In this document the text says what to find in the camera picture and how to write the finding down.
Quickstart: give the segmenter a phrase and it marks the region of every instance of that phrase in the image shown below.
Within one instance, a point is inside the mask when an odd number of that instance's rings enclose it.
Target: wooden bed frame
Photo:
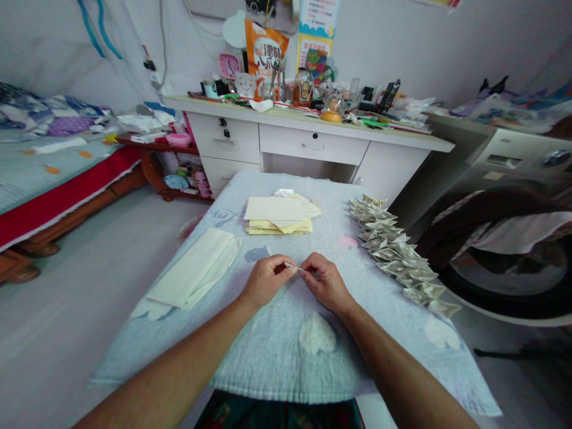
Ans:
[[[138,164],[133,171],[113,182],[105,191],[69,213],[56,224],[0,253],[0,282],[24,283],[36,278],[40,270],[26,255],[46,257],[58,253],[60,248],[54,243],[55,240],[80,225],[88,216],[146,183],[147,179],[143,174],[141,164]]]

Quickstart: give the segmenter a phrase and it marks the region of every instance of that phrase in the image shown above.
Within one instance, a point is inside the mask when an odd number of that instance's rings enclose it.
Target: red bed skirt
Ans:
[[[55,224],[129,173],[138,162],[137,148],[122,147],[79,176],[0,215],[0,251]]]

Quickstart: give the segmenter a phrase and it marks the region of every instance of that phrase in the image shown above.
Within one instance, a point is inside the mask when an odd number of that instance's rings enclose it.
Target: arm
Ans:
[[[127,380],[74,428],[176,427],[210,381],[244,325],[297,271],[283,255],[259,260],[240,296]]]
[[[449,392],[359,306],[335,264],[312,253],[300,275],[316,298],[332,310],[355,339],[398,427],[474,428],[474,420]],[[318,273],[318,279],[310,273]]]

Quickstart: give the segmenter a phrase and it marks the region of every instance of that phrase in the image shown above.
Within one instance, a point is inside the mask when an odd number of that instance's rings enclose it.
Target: clock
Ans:
[[[236,55],[219,54],[220,75],[225,79],[234,80],[235,73],[241,73],[241,62]]]

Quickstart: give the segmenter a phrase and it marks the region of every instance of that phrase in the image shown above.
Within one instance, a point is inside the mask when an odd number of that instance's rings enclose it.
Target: pink bottle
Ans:
[[[210,198],[210,188],[207,182],[207,176],[203,171],[195,173],[195,186],[203,198]]]

